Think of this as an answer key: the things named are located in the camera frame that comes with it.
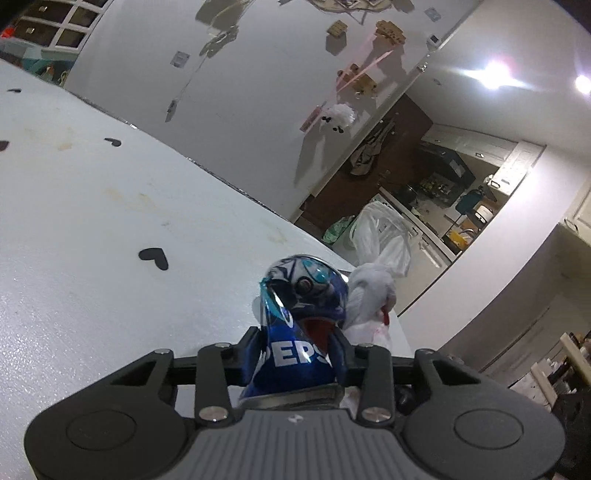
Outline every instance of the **drawer handle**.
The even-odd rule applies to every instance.
[[[575,232],[579,233],[579,227],[577,226],[576,223],[574,223],[572,220],[565,218],[564,219],[564,224],[569,227],[571,230],[574,230]]]

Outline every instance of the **white fluffy plush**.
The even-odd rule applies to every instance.
[[[322,120],[330,124],[333,130],[343,133],[345,128],[349,128],[355,122],[357,115],[346,103],[336,103],[324,111]]]

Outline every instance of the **red object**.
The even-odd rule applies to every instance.
[[[390,326],[390,315],[388,315],[388,310],[386,309],[386,305],[382,307],[382,313],[384,314],[384,325],[386,327]]]
[[[6,27],[2,33],[0,33],[0,38],[10,38],[14,35],[14,27]]]

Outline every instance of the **white table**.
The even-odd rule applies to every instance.
[[[0,105],[2,480],[33,478],[22,437],[44,408],[155,348],[236,342],[273,261],[351,269],[171,148],[2,61]],[[167,271],[138,258],[148,247]],[[410,354],[398,323],[392,334]]]

